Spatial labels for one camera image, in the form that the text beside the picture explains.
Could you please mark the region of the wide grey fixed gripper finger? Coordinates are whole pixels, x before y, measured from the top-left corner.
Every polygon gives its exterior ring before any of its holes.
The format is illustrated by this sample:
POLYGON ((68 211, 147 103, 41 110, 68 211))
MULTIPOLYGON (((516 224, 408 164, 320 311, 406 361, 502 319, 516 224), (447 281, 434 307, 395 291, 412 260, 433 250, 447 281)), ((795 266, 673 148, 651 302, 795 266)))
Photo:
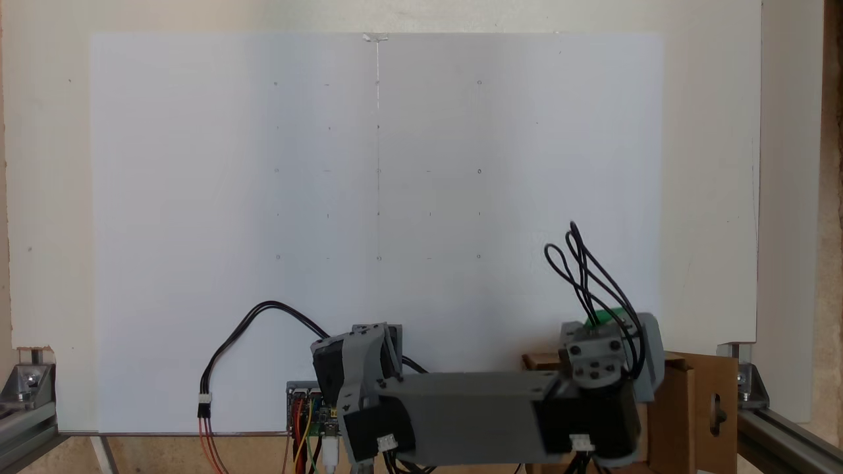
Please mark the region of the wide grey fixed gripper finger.
POLYGON ((634 383, 637 403, 655 401, 657 389, 665 380, 665 347, 659 322, 652 314, 638 314, 645 341, 645 357, 641 374, 634 383))

